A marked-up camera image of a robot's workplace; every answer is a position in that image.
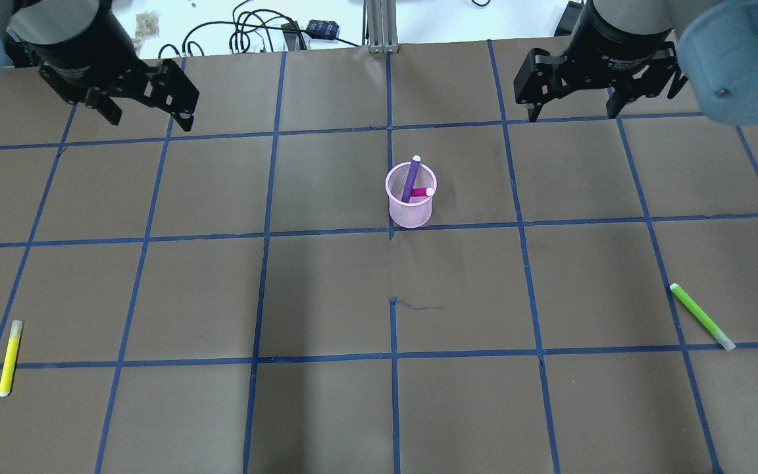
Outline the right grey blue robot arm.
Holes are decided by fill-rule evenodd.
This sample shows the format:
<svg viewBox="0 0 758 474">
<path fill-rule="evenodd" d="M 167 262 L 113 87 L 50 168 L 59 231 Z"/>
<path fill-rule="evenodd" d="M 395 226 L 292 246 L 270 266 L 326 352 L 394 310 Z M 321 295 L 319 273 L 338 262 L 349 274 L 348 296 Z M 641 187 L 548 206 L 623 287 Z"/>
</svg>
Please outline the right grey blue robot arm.
<svg viewBox="0 0 758 474">
<path fill-rule="evenodd" d="M 614 119 L 686 84 L 709 119 L 758 125 L 758 1 L 587 1 L 565 51 L 528 52 L 514 95 L 536 121 L 553 100 L 612 89 Z"/>
</svg>

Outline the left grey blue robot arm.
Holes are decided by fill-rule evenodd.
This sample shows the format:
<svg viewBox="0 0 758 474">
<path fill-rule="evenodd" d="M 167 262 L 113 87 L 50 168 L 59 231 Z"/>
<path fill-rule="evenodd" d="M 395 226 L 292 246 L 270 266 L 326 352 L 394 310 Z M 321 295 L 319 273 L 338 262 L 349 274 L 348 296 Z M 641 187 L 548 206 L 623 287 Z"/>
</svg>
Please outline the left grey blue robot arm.
<svg viewBox="0 0 758 474">
<path fill-rule="evenodd" d="M 39 57 L 39 75 L 67 104 L 84 104 L 118 125 L 118 98 L 164 111 L 186 132 L 199 90 L 172 60 L 150 66 L 112 11 L 111 1 L 0 1 L 0 75 L 5 40 L 15 34 Z"/>
</svg>

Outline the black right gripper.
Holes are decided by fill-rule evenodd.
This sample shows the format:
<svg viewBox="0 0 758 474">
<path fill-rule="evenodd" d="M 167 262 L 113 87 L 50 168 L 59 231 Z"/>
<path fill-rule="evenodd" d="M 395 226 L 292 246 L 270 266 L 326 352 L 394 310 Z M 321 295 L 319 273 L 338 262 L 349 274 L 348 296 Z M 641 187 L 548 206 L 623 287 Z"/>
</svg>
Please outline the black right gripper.
<svg viewBox="0 0 758 474">
<path fill-rule="evenodd" d="M 643 97 L 666 91 L 673 99 L 687 78 L 668 39 L 672 30 L 662 1 L 586 1 L 565 51 L 528 52 L 515 76 L 515 102 L 534 122 L 545 104 L 581 90 L 613 89 L 609 119 Z"/>
</svg>

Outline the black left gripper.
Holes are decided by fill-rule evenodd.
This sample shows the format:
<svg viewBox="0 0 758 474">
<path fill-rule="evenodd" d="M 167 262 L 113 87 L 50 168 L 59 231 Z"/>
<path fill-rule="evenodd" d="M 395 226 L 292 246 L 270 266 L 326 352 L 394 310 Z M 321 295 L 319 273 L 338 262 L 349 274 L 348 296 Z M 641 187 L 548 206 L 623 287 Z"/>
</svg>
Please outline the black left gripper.
<svg viewBox="0 0 758 474">
<path fill-rule="evenodd" d="M 84 102 L 118 126 L 122 111 L 111 97 L 130 98 L 171 114 L 191 132 L 199 90 L 174 60 L 157 66 L 139 60 L 111 7 L 111 1 L 18 1 L 9 28 L 39 57 L 40 78 L 68 104 Z"/>
</svg>

